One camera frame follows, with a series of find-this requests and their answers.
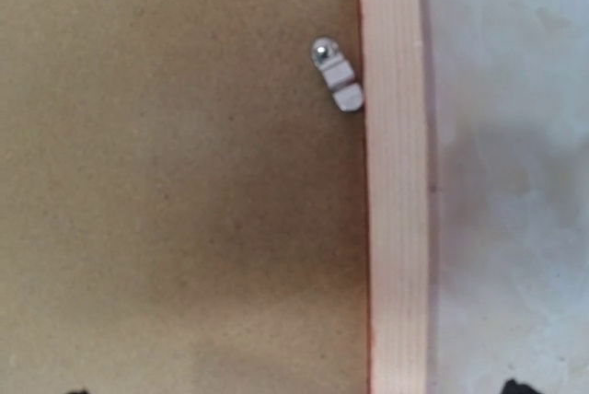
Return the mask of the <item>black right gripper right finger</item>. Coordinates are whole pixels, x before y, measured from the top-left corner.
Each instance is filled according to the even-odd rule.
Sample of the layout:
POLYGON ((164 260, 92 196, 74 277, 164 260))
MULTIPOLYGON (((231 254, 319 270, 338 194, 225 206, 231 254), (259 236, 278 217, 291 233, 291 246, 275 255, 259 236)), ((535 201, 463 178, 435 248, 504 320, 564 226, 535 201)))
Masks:
POLYGON ((515 379, 508 379, 502 386, 501 394, 538 394, 538 391, 531 385, 519 382, 515 379))

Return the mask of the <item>brown cardboard backing board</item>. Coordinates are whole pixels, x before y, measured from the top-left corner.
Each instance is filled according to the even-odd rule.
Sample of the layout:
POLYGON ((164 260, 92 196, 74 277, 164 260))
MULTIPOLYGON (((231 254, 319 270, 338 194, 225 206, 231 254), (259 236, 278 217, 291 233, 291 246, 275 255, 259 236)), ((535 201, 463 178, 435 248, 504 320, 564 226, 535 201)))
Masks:
POLYGON ((358 0, 1 0, 1 389, 364 393, 358 0))

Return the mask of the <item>red wooden picture frame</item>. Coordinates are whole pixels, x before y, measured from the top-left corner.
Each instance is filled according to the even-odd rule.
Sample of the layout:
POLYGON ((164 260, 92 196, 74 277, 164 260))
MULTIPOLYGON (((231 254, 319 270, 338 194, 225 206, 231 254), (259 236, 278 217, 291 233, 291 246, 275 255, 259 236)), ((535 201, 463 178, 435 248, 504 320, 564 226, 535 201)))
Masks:
POLYGON ((360 0, 368 221, 369 389, 429 376, 431 38, 428 0, 360 0))

